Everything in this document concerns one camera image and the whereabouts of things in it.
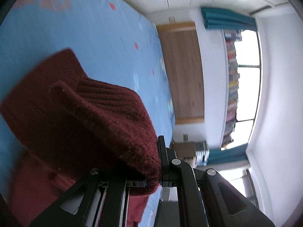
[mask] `book stack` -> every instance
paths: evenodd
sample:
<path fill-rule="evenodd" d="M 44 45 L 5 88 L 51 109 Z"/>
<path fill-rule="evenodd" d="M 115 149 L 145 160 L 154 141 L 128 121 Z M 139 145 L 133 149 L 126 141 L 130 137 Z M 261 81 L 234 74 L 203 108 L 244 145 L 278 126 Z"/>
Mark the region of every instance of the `book stack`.
<path fill-rule="evenodd" d="M 236 49 L 234 42 L 242 40 L 241 31 L 239 30 L 224 30 L 227 58 L 228 58 L 228 104 L 225 130 L 221 147 L 226 147 L 233 142 L 231 133 L 236 124 L 237 103 L 238 103 L 238 88 L 240 74 L 237 72 L 238 63 L 236 60 Z"/>

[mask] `red fabric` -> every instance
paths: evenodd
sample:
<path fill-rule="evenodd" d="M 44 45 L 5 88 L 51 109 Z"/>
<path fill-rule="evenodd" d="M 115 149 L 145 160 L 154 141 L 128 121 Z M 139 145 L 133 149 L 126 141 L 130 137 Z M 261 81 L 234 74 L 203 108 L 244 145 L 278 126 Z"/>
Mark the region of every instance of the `red fabric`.
<path fill-rule="evenodd" d="M 21 225 L 28 227 L 74 182 L 51 170 L 26 152 L 13 177 L 9 192 L 9 208 Z M 141 221 L 147 200 L 148 196 L 130 196 L 127 227 L 134 227 Z"/>
<path fill-rule="evenodd" d="M 132 195 L 151 194 L 159 185 L 157 138 L 140 97 L 87 78 L 70 49 L 25 76 L 0 113 L 30 153 L 61 175 L 76 180 L 123 160 L 147 179 L 147 187 L 131 188 Z"/>

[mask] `teal curtain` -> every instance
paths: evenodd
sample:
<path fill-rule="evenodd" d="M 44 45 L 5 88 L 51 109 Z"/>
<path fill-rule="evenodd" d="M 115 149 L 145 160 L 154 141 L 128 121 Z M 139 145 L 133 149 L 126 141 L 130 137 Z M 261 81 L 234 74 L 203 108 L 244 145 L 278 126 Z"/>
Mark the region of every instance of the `teal curtain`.
<path fill-rule="evenodd" d="M 226 150 L 221 150 L 221 149 L 210 150 L 209 157 L 207 160 L 207 165 L 224 164 L 224 163 L 246 160 L 247 155 L 245 151 L 247 149 L 247 145 L 248 143 Z"/>
<path fill-rule="evenodd" d="M 202 15 L 206 29 L 230 29 L 257 31 L 256 21 L 229 9 L 202 7 Z"/>

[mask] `bed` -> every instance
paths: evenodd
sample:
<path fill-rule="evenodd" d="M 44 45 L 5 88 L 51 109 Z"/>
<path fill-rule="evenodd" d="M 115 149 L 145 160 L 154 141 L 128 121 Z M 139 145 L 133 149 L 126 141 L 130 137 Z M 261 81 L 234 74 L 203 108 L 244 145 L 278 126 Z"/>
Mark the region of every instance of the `bed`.
<path fill-rule="evenodd" d="M 49 55 L 71 48 L 86 74 L 136 91 L 166 145 L 175 116 L 154 24 L 122 0 L 17 0 L 0 26 L 0 101 Z M 24 148 L 0 116 L 0 192 Z M 153 226 L 161 189 L 140 227 Z"/>

